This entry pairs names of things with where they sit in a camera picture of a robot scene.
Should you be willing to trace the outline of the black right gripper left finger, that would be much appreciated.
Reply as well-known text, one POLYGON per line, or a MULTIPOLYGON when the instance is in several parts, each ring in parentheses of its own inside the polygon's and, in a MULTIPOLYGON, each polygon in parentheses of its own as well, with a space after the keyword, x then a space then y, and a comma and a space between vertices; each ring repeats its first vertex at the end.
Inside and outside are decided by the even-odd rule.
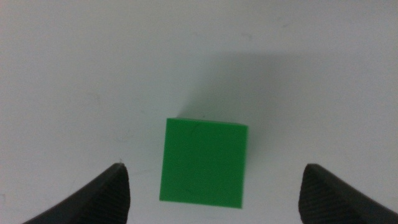
POLYGON ((130 203, 126 166, 115 163, 80 190, 25 224, 125 224, 130 203))

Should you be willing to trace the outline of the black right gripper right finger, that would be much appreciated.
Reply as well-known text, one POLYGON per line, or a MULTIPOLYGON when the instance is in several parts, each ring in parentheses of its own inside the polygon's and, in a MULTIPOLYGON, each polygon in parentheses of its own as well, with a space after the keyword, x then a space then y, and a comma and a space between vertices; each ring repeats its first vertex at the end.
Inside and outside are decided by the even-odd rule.
POLYGON ((298 211, 305 224, 397 224, 397 213, 318 164, 307 164, 298 211))

